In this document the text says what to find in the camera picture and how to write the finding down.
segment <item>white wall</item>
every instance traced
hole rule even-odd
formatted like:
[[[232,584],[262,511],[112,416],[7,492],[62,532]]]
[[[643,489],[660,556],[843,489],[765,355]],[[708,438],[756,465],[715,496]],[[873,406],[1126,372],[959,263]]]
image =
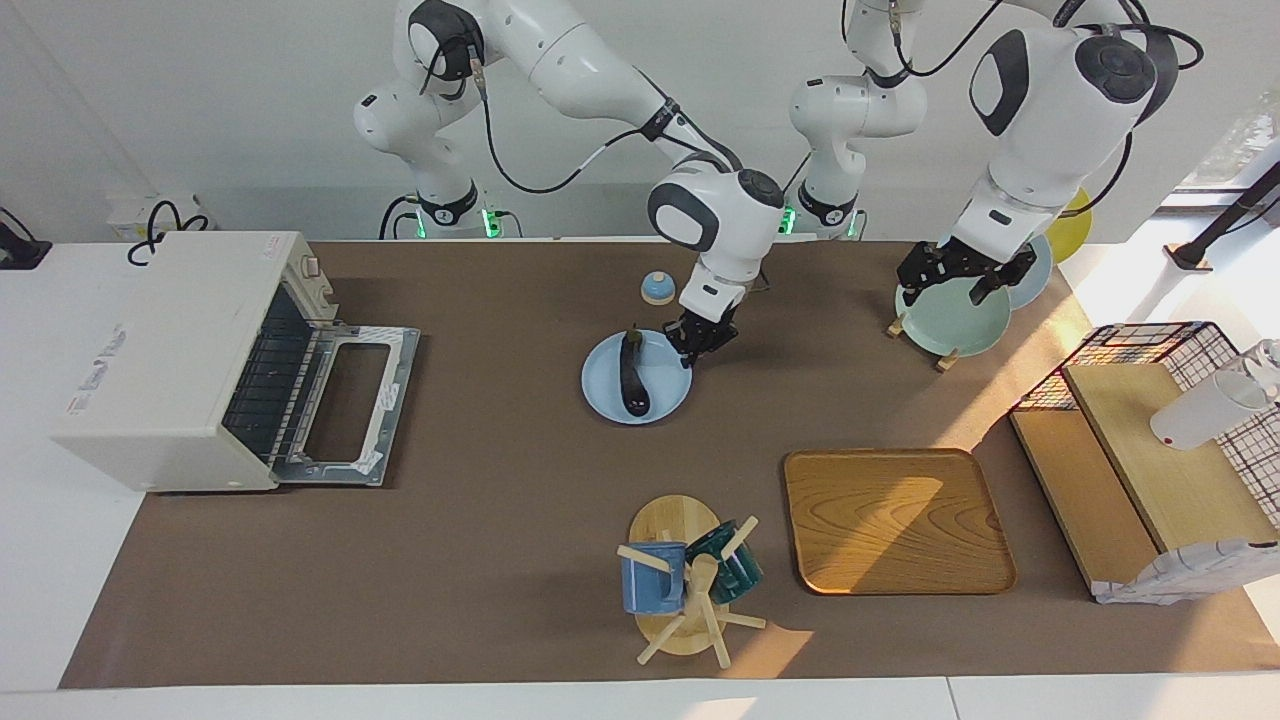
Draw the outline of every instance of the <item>white wall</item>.
[[[394,4],[0,0],[0,202],[56,240],[110,238],[102,197],[147,186],[198,193],[229,228],[371,236],[385,201],[411,190],[398,161],[365,146],[351,124],[351,105],[393,74]],[[787,119],[792,88],[860,70],[838,40],[835,0],[577,5],[704,128],[780,181],[805,151]],[[1210,55],[1140,129],[1094,241],[1128,238],[1280,67],[1272,0],[1147,5],[1156,20],[1201,37]],[[920,64],[941,58],[983,6],[933,3]],[[925,81],[932,110],[920,132],[867,143],[869,237],[937,237],[950,225],[993,146],[968,105],[970,68],[1004,29],[1042,22],[1000,9],[952,68]],[[559,179],[618,131],[561,118],[509,67],[495,68],[490,86],[499,150],[525,182]],[[663,161],[643,141],[602,158],[572,195],[531,199],[497,177],[479,120],[474,113],[444,135],[530,233],[648,232],[644,195]]]

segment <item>wooden peg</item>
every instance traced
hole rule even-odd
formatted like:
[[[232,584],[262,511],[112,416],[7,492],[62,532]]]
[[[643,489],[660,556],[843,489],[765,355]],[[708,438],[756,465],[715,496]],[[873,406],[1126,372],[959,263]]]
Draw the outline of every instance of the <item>wooden peg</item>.
[[[644,652],[641,652],[636,657],[636,662],[639,662],[640,665],[648,665],[649,661],[653,660],[653,656],[658,655],[658,651],[662,650],[662,646],[667,644],[667,641],[671,639],[671,635],[676,634],[676,630],[684,623],[685,623],[684,612],[672,618],[671,623],[667,623],[667,626],[664,626],[662,632],[658,633],[655,638],[653,638],[653,642],[649,643],[649,647],[644,648]]]
[[[901,336],[902,334],[902,323],[905,323],[905,322],[906,322],[906,313],[902,313],[901,315],[897,316],[896,320],[893,320],[893,324],[890,325],[888,329],[884,331],[884,333],[888,334],[888,337],[899,337],[899,336]]]
[[[768,624],[764,618],[751,618],[750,615],[739,615],[736,612],[723,611],[717,611],[716,619],[721,623],[728,623],[730,625],[742,625],[744,628],[755,628],[756,630],[763,630]]]
[[[716,582],[716,571],[719,564],[710,555],[699,555],[694,559],[694,603],[695,609],[700,611],[703,621],[707,624],[707,633],[712,637],[712,647],[716,648],[716,661],[719,662],[721,670],[728,670],[732,661],[728,657],[728,648],[724,647],[724,637],[719,632],[719,620],[716,618],[716,606],[712,605],[712,598],[708,592],[712,588],[712,583]]]
[[[717,571],[719,571],[719,562],[710,555],[703,553],[695,557],[689,569],[689,593],[709,593],[712,583],[716,582]]]
[[[947,355],[942,360],[938,360],[938,364],[934,365],[934,368],[940,373],[946,373],[947,370],[950,370],[951,368],[955,366],[955,364],[956,364],[957,360],[960,360],[960,348],[959,347],[955,348],[955,350],[952,350],[951,355]]]
[[[721,670],[728,670],[732,661],[728,657],[728,648],[724,647],[724,635],[719,632],[719,620],[716,618],[716,606],[707,593],[698,593],[698,602],[703,609],[703,620],[707,623],[707,633],[712,637],[712,647],[716,648],[716,661]]]
[[[754,530],[755,527],[759,524],[760,520],[758,520],[755,515],[748,518],[746,521],[742,523],[742,527],[739,528],[736,533],[733,533],[733,537],[728,541],[728,544],[724,546],[724,550],[721,551],[721,560],[728,560],[730,557],[733,557],[733,553],[737,552],[737,548],[742,547],[742,543],[746,542],[746,536],[751,534],[751,530]]]
[[[618,557],[625,557],[627,560],[631,560],[632,562],[644,565],[645,568],[653,568],[654,570],[667,573],[668,575],[673,574],[671,571],[671,564],[663,560],[662,557],[649,555],[648,552],[641,552],[626,544],[618,546]]]

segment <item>electrical outlet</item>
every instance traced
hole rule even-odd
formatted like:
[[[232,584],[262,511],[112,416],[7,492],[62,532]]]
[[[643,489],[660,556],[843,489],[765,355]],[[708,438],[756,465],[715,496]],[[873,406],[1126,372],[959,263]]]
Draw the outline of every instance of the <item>electrical outlet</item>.
[[[200,201],[195,195],[156,195],[151,197],[109,197],[108,201],[111,204],[111,214],[108,217],[106,223],[111,225],[115,231],[115,236],[124,242],[140,242],[147,238],[147,219],[151,217],[151,210],[161,200],[169,200],[178,206],[178,215],[183,222],[191,220],[196,215],[204,215],[209,218],[209,228],[216,227],[212,217],[209,211],[200,206]],[[168,209],[161,209],[156,215],[155,232],[160,234],[163,232],[170,232],[178,229],[178,224],[174,222],[173,213]]]

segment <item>black stand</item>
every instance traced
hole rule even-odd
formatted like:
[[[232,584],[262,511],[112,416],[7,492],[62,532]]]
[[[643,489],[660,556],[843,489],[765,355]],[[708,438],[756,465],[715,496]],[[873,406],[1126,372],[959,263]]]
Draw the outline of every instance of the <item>black stand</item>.
[[[1217,238],[1222,237],[1222,233],[1231,229],[1240,218],[1247,215],[1249,210],[1256,208],[1262,199],[1271,193],[1272,190],[1280,186],[1280,163],[1271,165],[1262,177],[1258,178],[1249,190],[1245,190],[1240,199],[1236,200],[1230,208],[1222,210],[1222,214],[1217,217],[1196,240],[1188,242],[1187,245],[1175,246],[1166,245],[1165,254],[1169,259],[1178,265],[1179,269],[1194,272],[1194,273],[1210,273],[1213,266],[1204,260],[1204,251],[1210,249]]]
[[[23,240],[9,225],[0,223],[0,250],[9,255],[0,260],[0,270],[32,270],[49,255],[52,246],[52,242],[41,240]]]

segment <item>white cloth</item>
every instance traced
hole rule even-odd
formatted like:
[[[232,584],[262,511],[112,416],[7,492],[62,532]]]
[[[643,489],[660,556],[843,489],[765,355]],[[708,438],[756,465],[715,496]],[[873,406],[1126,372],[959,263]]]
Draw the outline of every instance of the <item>white cloth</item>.
[[[1147,565],[1132,583],[1093,583],[1093,598],[1172,605],[1198,600],[1280,574],[1280,546],[1253,546],[1243,538],[1202,542],[1172,550]]]

